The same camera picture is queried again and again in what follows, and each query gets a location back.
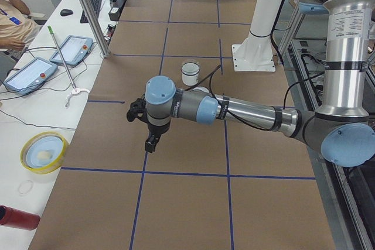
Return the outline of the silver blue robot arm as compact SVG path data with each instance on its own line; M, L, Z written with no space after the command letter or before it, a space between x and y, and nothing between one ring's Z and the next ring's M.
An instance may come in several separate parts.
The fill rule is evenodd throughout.
M327 161L343 167L363 164L374 155L374 131L362 106L368 68L374 0L307 0L329 12L323 100L314 112L256 104L200 90L185 91L166 76L151 78L145 89L143 121L153 152L172 118L200 124L216 119L243 122L262 131L279 131L305 143Z

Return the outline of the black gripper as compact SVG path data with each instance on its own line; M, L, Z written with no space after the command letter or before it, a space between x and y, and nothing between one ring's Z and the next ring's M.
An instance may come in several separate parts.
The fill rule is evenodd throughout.
M148 153L154 153L156 146L161 138L162 134L165 134L170 127L170 122L163 125L154 125L148 122L149 136L145 141L145 151Z

